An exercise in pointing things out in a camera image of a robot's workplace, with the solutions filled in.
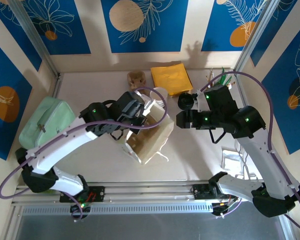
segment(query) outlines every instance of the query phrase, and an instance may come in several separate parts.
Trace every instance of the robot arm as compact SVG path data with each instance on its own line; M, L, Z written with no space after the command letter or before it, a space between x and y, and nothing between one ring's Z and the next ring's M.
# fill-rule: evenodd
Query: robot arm
M69 134L67 130L96 121L115 121L142 126L146 120L143 114L144 109L144 100L137 93L128 91L117 101L108 100L90 104L68 128L56 135L37 156L35 153L42 149L42 146L29 150L21 148L16 152L19 164L30 157L34 157L23 167L21 175L25 184L34 193L52 189L75 197L82 196L83 193L86 194L89 187L83 176L63 172L55 167L55 164L83 144L93 141L103 134L112 134L117 130L123 131L123 128L112 124L98 124L78 129ZM140 131L132 128L130 130L136 134ZM64 137L54 143L54 140L60 138L60 135L64 135Z
M178 100L183 110L176 116L176 125L180 128L209 130L211 140L217 143L226 133L242 145L250 155L264 182L242 180L220 172L210 179L210 187L215 193L231 194L252 202L265 216L274 217L286 214L295 206L297 200L292 188L300 195L300 183L291 175L280 156L268 149L268 131L259 112L252 106L238 109L228 87L215 85L204 92L209 111L191 109L194 99L203 97L183 93ZM212 130L223 128L223 134L214 140ZM271 154L275 154L292 186L289 185Z

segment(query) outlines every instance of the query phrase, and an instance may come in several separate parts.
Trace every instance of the white table surface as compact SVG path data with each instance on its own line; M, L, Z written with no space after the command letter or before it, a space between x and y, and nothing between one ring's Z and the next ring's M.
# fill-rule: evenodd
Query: white table surface
M127 71L65 73L58 97L68 102L76 115L93 102L117 100L129 90ZM194 89L206 83L208 70L188 70ZM153 87L150 71L145 71L147 86ZM230 90L239 108L242 101L237 85ZM168 114L175 120L181 110L178 98L168 98ZM213 131L215 138L223 132ZM142 182L208 180L220 172L222 147L234 149L235 140L230 134L213 144L207 130L181 129L174 126L161 153L146 165L141 165L126 155L109 135L103 135L76 149L62 159L57 166L71 174L81 174L88 182ZM248 161L250 172L253 163Z

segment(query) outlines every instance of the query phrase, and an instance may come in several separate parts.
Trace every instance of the white cup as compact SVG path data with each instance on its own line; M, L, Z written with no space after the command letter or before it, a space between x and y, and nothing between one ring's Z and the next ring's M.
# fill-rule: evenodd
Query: white cup
M165 101L167 101L168 98L168 91L163 88L163 87L155 87L154 90L156 90L157 92L159 92ZM161 98L159 97L158 94L156 94L154 91L150 92L150 98L155 100L155 102L162 108L165 107L164 101L161 100Z

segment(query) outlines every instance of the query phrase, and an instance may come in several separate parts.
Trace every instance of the green handbag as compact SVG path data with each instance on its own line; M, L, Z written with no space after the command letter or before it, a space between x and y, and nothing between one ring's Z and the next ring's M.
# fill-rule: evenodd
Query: green handbag
M45 97L20 133L19 142L25 149L46 143L68 127L76 116L63 100Z

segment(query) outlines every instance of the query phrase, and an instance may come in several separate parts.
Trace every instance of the yellow cloth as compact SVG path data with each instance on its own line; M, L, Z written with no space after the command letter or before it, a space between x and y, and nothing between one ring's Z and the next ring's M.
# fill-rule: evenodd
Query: yellow cloth
M170 96L193 89L183 63L173 66L152 67L151 73L154 85L165 88Z

